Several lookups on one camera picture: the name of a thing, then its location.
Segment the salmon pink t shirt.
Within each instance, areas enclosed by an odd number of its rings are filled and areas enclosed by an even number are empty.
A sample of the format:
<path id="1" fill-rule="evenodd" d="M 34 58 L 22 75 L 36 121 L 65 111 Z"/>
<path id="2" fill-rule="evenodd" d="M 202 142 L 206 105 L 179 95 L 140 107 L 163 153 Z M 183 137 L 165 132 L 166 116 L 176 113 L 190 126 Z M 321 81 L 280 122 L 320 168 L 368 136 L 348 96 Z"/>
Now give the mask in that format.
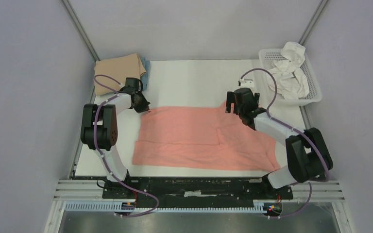
<path id="1" fill-rule="evenodd" d="M 276 141 L 219 107 L 158 107 L 141 117 L 138 166 L 275 171 Z"/>

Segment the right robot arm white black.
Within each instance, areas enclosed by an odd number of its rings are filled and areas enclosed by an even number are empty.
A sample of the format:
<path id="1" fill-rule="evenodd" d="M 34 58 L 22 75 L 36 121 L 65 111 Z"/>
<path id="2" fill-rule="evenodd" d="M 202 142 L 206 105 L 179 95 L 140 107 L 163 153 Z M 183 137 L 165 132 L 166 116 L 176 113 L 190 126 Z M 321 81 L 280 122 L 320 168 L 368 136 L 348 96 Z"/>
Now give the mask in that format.
<path id="1" fill-rule="evenodd" d="M 259 106 L 259 96 L 249 88 L 229 91 L 225 111 L 234 113 L 244 125 L 266 133 L 285 146 L 287 165 L 263 176 L 262 194 L 274 198 L 287 185 L 328 181 L 333 161 L 320 130 L 300 130 L 273 117 Z"/>

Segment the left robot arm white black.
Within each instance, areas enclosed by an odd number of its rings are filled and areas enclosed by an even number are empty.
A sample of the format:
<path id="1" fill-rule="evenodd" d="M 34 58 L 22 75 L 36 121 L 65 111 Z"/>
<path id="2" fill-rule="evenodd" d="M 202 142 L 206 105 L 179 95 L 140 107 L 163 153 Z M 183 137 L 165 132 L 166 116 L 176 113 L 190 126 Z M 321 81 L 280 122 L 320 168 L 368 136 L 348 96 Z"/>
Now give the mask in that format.
<path id="1" fill-rule="evenodd" d="M 107 179 L 117 182 L 114 192 L 121 198 L 128 198 L 132 192 L 141 191 L 133 188 L 133 185 L 125 180 L 129 172 L 116 147 L 119 137 L 117 115 L 127 109 L 133 109 L 137 113 L 147 112 L 150 110 L 150 102 L 142 94 L 144 85 L 140 79 L 126 78 L 125 86 L 117 90 L 99 82 L 97 80 L 99 77 L 119 83 L 107 75 L 94 76 L 94 82 L 112 91 L 113 96 L 100 104 L 86 104 L 84 106 L 80 139 L 99 157 L 107 172 Z"/>

